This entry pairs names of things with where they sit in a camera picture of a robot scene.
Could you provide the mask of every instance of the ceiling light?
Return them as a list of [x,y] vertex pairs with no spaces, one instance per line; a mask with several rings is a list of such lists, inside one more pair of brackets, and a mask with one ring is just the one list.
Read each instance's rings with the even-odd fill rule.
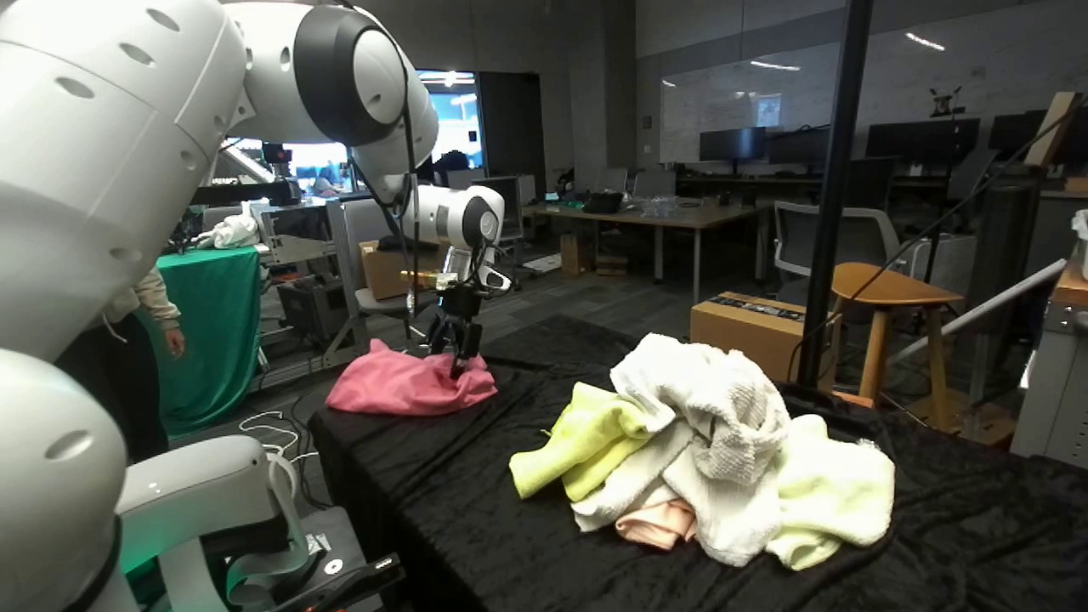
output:
[[749,63],[763,71],[803,71],[799,63],[778,63],[778,62],[749,62]]
[[923,46],[928,46],[928,49],[939,49],[939,55],[944,55],[944,43],[939,43],[939,40],[928,40],[928,37],[918,37],[915,31],[908,31],[908,40],[910,40],[910,43],[923,43]]

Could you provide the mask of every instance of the wooden stool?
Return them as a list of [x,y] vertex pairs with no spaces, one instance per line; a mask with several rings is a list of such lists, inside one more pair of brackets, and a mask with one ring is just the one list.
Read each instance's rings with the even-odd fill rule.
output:
[[931,406],[928,425],[939,433],[957,433],[951,396],[949,396],[949,375],[944,375],[944,342],[935,310],[959,303],[957,291],[928,286],[923,280],[901,274],[871,260],[843,260],[834,272],[834,294],[843,303],[856,303],[874,311],[871,340],[863,349],[862,392],[846,394],[835,392],[841,400],[856,406],[874,406],[885,385],[885,361],[893,340],[890,317],[901,310],[926,310],[928,317],[928,385],[931,385]]

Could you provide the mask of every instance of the black tablecloth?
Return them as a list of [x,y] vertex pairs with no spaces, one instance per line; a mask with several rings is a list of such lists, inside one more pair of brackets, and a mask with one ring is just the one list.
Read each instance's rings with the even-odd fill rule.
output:
[[597,367],[628,342],[602,333],[607,342],[577,349],[576,335],[542,335],[562,327],[590,335],[577,324],[520,333],[524,361],[498,358],[499,396],[486,406],[425,420],[312,419],[364,552],[403,553],[415,608],[1084,608],[1088,471],[890,413],[834,419],[834,428],[893,459],[893,525],[814,571],[794,575],[770,553],[724,566],[697,542],[655,553],[617,532],[577,532],[562,486],[517,498],[508,459],[542,445],[535,433],[569,404],[577,361]]

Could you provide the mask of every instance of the black pole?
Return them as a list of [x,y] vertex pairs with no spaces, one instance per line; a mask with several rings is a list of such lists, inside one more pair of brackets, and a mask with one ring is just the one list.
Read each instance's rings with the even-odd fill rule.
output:
[[856,124],[856,97],[862,97],[863,55],[871,40],[871,14],[874,14],[874,0],[849,0],[843,59],[841,59],[835,114],[830,130],[828,178],[820,189],[820,221],[816,221],[816,248],[814,248],[814,274],[808,274],[808,303],[806,303],[806,340],[803,340],[803,361],[799,361],[799,380],[797,380],[799,392],[816,392],[820,385],[820,349],[824,349],[830,280],[834,280],[835,246],[841,246],[843,184],[849,166],[855,124]]

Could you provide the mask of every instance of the yellow cloth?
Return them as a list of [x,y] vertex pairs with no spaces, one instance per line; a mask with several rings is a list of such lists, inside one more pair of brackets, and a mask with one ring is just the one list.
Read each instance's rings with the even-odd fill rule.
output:
[[526,498],[565,479],[569,498],[594,491],[609,471],[650,440],[653,410],[627,396],[576,385],[573,404],[557,413],[543,447],[511,456],[517,496]]

